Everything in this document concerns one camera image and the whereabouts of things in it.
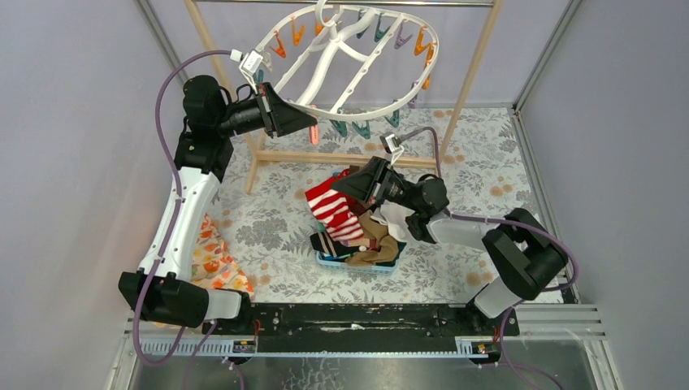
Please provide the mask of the white oval clip hanger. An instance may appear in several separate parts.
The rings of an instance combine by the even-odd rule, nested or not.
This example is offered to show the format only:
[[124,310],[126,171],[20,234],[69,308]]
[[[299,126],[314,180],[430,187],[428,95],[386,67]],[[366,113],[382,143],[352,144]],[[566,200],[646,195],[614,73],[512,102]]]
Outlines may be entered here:
[[[323,17],[328,20],[333,15],[333,10],[324,10]],[[360,15],[357,12],[345,12],[340,20],[340,25],[338,27],[343,28],[350,25],[360,19]],[[268,71],[266,68],[261,67],[254,74],[254,85],[259,85],[261,83],[271,83],[273,87],[277,85],[281,76],[293,65],[295,59],[299,54],[301,54],[305,47],[308,46],[313,40],[315,34],[320,29],[320,26],[314,26],[315,17],[313,14],[303,15],[301,18],[293,21],[292,23],[287,23],[279,31],[279,38],[284,45],[284,52],[286,52],[286,58],[281,58],[279,55],[275,54],[269,47],[266,47],[266,52],[271,55],[272,58],[272,71]],[[356,34],[354,37],[347,40],[348,44],[355,50],[363,53],[369,54],[375,48],[378,38],[377,33],[387,32],[390,30],[393,19],[388,17],[380,18],[378,17],[377,22],[373,21],[370,27],[362,34]],[[349,100],[344,104],[343,108],[340,108],[340,113],[347,114],[357,114],[366,111],[373,111],[379,109],[382,106],[387,106],[389,103],[396,101],[401,96],[407,94],[415,80],[419,78],[423,69],[425,67],[424,63],[427,59],[427,54],[423,53],[421,55],[414,55],[414,47],[417,42],[417,34],[419,33],[419,26],[414,23],[404,23],[402,25],[402,32],[393,33],[392,39],[383,48],[381,55],[375,60],[371,66],[368,74],[364,76],[360,84],[356,87],[354,93],[351,95]],[[314,74],[316,64],[319,61],[320,53],[312,54],[304,64],[297,70],[296,74],[292,79],[278,92],[278,94],[287,102],[295,102],[300,95],[302,95],[309,84],[311,77]],[[411,75],[405,76],[401,81],[395,83],[392,87],[392,92],[390,92],[388,98],[384,99],[381,103],[374,104],[373,107],[366,110],[361,109],[355,111],[352,109],[352,105],[357,95],[361,92],[369,92],[375,86],[384,84],[385,79],[382,75],[384,66],[390,64],[392,60],[400,59],[402,61],[409,60],[412,64],[419,65],[421,67],[419,73],[413,73]],[[348,55],[339,52],[335,55],[332,61],[332,65],[327,71],[327,76],[323,82],[323,87],[317,93],[316,97],[310,103],[310,106],[321,108],[329,111],[332,104],[338,99],[338,97],[344,92],[345,88],[348,86],[349,82],[352,80],[353,76],[358,72],[361,64]],[[391,123],[392,126],[397,126],[400,118],[401,109],[397,113],[392,114],[392,118],[389,116],[379,117],[384,118]]]

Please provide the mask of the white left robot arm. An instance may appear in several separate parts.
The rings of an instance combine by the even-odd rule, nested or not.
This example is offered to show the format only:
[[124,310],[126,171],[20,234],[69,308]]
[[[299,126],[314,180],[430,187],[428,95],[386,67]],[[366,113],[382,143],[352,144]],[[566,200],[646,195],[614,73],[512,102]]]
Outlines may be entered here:
[[124,272],[118,289],[136,318],[180,327],[210,320],[241,334],[252,323],[242,292],[202,288],[192,282],[193,251],[208,206],[232,157],[232,138],[263,130],[283,137],[317,123],[317,119],[284,101],[269,83],[233,101],[208,75],[183,86],[184,128],[172,160],[170,197],[148,253],[135,272]]

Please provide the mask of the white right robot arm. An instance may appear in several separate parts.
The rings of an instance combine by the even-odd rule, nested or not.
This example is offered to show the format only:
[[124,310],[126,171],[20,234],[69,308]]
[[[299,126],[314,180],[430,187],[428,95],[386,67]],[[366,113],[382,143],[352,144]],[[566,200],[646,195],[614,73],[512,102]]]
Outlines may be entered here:
[[392,164],[373,157],[363,168],[335,179],[333,189],[382,209],[397,205],[410,210],[401,225],[416,241],[464,245],[484,250],[498,276],[471,300],[467,327],[485,335],[498,316],[522,301],[532,301],[571,260],[570,252],[522,208],[502,218],[452,214],[443,179],[426,174],[408,181]]

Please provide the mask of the tan brown sock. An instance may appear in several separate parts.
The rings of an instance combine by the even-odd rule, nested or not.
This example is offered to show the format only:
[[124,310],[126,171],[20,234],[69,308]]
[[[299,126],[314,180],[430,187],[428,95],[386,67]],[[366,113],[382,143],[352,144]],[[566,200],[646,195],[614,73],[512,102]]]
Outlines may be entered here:
[[386,226],[374,221],[373,212],[367,211],[358,217],[363,236],[347,242],[358,251],[345,262],[352,267],[373,266],[395,260],[400,253],[398,241],[388,234]]

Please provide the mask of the red white striped sock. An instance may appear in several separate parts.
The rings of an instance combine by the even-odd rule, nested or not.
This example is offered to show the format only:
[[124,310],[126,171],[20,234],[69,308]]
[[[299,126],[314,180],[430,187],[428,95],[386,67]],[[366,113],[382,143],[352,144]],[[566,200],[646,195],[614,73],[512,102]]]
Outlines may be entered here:
[[361,239],[364,231],[358,217],[350,210],[346,196],[332,187],[336,180],[337,177],[330,177],[307,190],[305,198],[308,207],[333,240],[345,242]]

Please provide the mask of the pink clothes peg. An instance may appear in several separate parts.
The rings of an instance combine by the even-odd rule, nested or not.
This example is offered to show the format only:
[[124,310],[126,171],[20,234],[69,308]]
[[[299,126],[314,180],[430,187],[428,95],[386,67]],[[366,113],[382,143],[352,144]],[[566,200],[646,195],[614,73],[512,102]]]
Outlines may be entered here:
[[312,145],[319,143],[319,125],[317,123],[309,127],[309,139]]

